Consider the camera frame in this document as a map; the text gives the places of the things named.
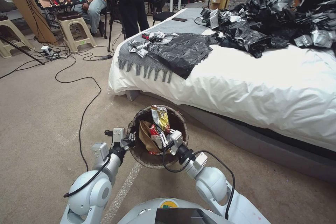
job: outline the bed frame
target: bed frame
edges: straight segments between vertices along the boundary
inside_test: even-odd
[[[158,95],[141,93],[174,104]],[[133,101],[139,94],[138,90],[126,91],[126,96],[130,101]],[[174,105],[244,150],[303,174],[336,183],[336,152],[334,151],[196,107]]]

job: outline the white plastic stool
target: white plastic stool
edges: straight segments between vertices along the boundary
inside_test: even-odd
[[[6,29],[8,33],[11,34],[11,37],[18,37],[18,41],[14,42],[11,41],[13,44],[15,44],[18,47],[27,46],[30,49],[35,49],[33,45],[24,37],[22,32],[12,23],[11,20],[8,19],[6,16],[0,16],[0,30]],[[11,50],[15,49],[13,46],[9,44],[4,44],[2,40],[0,40],[0,55],[3,58],[9,58],[11,57]]]
[[[93,39],[88,26],[86,25],[82,15],[78,12],[64,12],[58,13],[56,15],[57,21],[61,28],[64,41],[66,42],[67,46],[70,48],[70,51],[73,53],[78,52],[78,46],[84,44],[91,44],[92,47],[96,47],[97,44]],[[78,24],[76,28],[78,28],[79,32],[75,29],[72,29],[74,33],[71,32],[70,26],[73,24]],[[81,40],[75,40],[74,37],[82,37]]]

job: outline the floor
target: floor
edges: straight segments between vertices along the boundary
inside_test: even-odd
[[[112,40],[119,33],[120,26],[116,24]],[[34,40],[31,42],[36,48],[41,46]],[[96,42],[107,45],[103,38],[96,38]],[[107,54],[103,47],[90,52],[95,56]],[[81,133],[83,155],[91,167],[92,144],[110,142],[104,130],[127,127],[140,109],[165,103],[145,95],[140,95],[134,102],[125,96],[108,95],[111,60],[83,61],[84,56],[74,57],[76,64],[60,73],[58,78],[71,81],[92,76],[102,89],[85,114]],[[0,57],[0,76],[29,60],[23,54],[8,59]],[[91,79],[68,84],[57,82],[56,73],[73,62],[73,58],[56,60],[0,79],[0,223],[59,223],[67,204],[63,194],[85,172],[79,153],[78,130],[81,115],[99,88]],[[334,184],[246,152],[226,141],[225,136],[214,134],[185,113],[184,116],[189,130],[189,147],[218,155],[233,170],[236,190],[272,224],[335,223]],[[208,160],[208,165],[222,169],[213,159]],[[231,181],[229,174],[223,172]],[[141,167],[127,153],[102,223],[117,223],[135,204],[157,197],[176,197],[208,208],[194,186],[195,182],[183,172],[172,174]]]

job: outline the jeans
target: jeans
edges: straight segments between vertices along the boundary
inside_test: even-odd
[[[83,4],[75,5],[74,11],[79,12],[84,18],[86,23],[91,26],[91,32],[95,34],[98,30],[98,24],[100,21],[100,12],[106,7],[106,1],[104,0],[92,0],[89,5],[89,9],[83,10]]]

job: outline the brown paper bag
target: brown paper bag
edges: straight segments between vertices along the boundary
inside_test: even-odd
[[[161,153],[160,149],[151,139],[151,132],[149,127],[152,124],[146,121],[140,121],[139,123],[139,138],[141,142],[146,146],[146,149],[151,152]]]

